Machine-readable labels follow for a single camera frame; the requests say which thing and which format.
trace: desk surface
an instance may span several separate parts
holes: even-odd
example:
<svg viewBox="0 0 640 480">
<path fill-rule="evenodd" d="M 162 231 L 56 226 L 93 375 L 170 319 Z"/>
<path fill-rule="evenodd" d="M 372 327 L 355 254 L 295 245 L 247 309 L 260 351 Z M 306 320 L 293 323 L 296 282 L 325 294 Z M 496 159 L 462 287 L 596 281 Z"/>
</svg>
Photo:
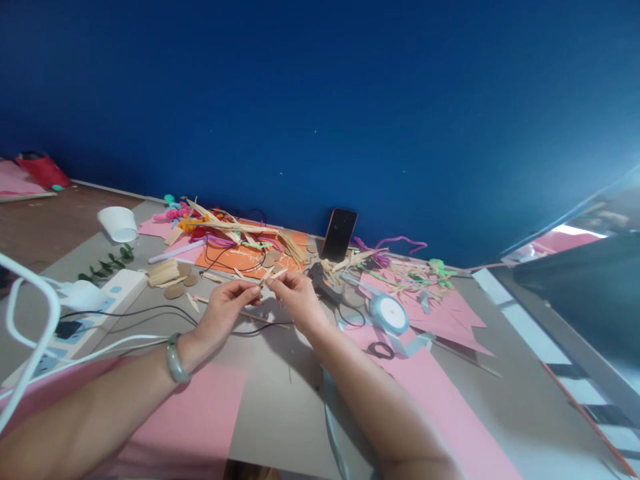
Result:
<svg viewBox="0 0 640 480">
<path fill-rule="evenodd" d="M 133 211 L 136 220 L 142 222 L 161 210 L 160 204 L 145 201 Z M 131 269 L 147 269 L 148 258 L 165 248 L 162 239 L 145 235 L 131 244 L 135 248 Z M 74 281 L 78 273 L 87 270 L 115 247 L 104 233 L 99 233 L 47 268 L 43 275 L 59 281 Z M 522 476 L 526 479 L 614 479 L 602 463 L 602 459 L 606 459 L 615 464 L 611 453 L 570 406 L 498 308 L 475 280 L 457 279 L 454 283 L 486 322 L 486 329 L 475 329 L 476 338 L 496 357 L 482 355 L 481 360 L 500 372 L 502 378 L 495 378 L 438 346 L 434 346 L 432 352 Z M 191 291 L 207 297 L 214 286 L 214 283 L 202 280 Z M 167 300 L 162 291 L 147 288 L 129 311 L 164 303 Z M 173 304 L 199 318 L 186 296 Z M 5 306 L 6 299 L 0 302 L 2 317 Z M 261 309 L 274 312 L 278 321 L 289 320 L 286 311 L 274 299 L 266 300 Z M 17 305 L 18 328 L 26 336 L 37 339 L 44 326 L 45 312 L 46 304 L 41 294 L 25 286 Z M 149 317 L 147 313 L 120 319 L 113 328 L 119 332 L 108 334 L 98 348 L 137 333 L 170 335 L 191 328 L 175 315 L 161 315 L 133 326 Z M 239 331 L 254 328 L 251 323 L 236 326 Z M 0 377 L 6 378 L 29 353 L 30 350 L 14 342 L 2 329 Z M 254 338 L 231 337 L 213 361 L 242 367 L 249 372 L 230 458 L 318 477 L 339 478 L 327 436 L 321 368 L 295 329 L 286 331 L 272 327 Z M 343 455 L 356 478 L 368 478 L 371 448 L 350 420 L 344 405 L 339 410 L 342 410 L 338 412 L 342 428 L 338 432 L 338 442 Z"/>
</svg>

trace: bracelet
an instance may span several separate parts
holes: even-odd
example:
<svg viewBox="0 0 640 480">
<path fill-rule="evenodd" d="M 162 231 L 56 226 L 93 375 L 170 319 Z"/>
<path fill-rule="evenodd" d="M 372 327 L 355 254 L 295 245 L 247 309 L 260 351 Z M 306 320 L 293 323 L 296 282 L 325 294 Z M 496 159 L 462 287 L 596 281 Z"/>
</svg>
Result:
<svg viewBox="0 0 640 480">
<path fill-rule="evenodd" d="M 167 342 L 167 364 L 171 376 L 176 383 L 187 383 L 191 380 L 190 374 L 182 370 L 180 358 L 178 357 L 178 337 L 180 333 L 174 333 Z"/>
</svg>

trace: power strip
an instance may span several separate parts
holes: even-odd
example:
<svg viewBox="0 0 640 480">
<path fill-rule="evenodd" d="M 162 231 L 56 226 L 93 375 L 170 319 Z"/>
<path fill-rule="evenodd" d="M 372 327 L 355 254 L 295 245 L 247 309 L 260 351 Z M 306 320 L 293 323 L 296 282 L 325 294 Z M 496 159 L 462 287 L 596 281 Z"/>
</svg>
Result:
<svg viewBox="0 0 640 480">
<path fill-rule="evenodd" d="M 134 270 L 120 270 L 102 287 L 102 291 L 107 294 L 109 299 L 99 310 L 117 315 L 126 312 L 148 283 L 148 277 L 144 273 Z M 90 354 L 120 318 L 90 313 L 84 317 L 78 315 L 78 318 L 74 317 L 72 320 L 82 324 L 78 331 L 68 339 L 54 335 L 47 346 L 52 353 L 65 359 L 76 359 Z M 26 363 L 25 361 L 10 374 L 2 382 L 2 386 L 12 387 L 18 381 Z M 63 365 L 63 363 L 44 354 L 33 376 L 39 377 L 59 365 Z"/>
</svg>

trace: smartphone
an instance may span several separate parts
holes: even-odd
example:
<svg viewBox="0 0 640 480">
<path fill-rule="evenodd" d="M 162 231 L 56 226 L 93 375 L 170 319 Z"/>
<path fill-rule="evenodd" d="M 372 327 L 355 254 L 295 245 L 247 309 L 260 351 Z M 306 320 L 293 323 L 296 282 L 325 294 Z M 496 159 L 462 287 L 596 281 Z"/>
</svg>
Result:
<svg viewBox="0 0 640 480">
<path fill-rule="evenodd" d="M 340 262 L 345 259 L 356 220 L 358 220 L 357 212 L 333 209 L 320 258 L 334 262 Z"/>
</svg>

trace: eucalyptus sprig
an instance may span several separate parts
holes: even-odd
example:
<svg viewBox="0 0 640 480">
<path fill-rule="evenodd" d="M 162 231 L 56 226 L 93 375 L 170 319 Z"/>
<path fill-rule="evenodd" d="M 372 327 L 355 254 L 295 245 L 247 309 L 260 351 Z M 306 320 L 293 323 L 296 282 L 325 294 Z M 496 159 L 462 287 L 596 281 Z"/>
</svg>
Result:
<svg viewBox="0 0 640 480">
<path fill-rule="evenodd" d="M 78 275 L 78 280 L 86 280 L 95 284 L 98 279 L 106 279 L 108 278 L 115 269 L 122 270 L 125 268 L 125 264 L 122 260 L 132 260 L 133 259 L 133 247 L 130 244 L 125 243 L 124 247 L 120 247 L 120 257 L 116 257 L 114 254 L 109 253 L 108 260 L 99 259 L 100 268 L 96 270 L 93 268 L 93 265 L 89 266 L 89 271 L 91 272 L 91 276 L 86 275 L 85 273 L 80 273 Z"/>
</svg>

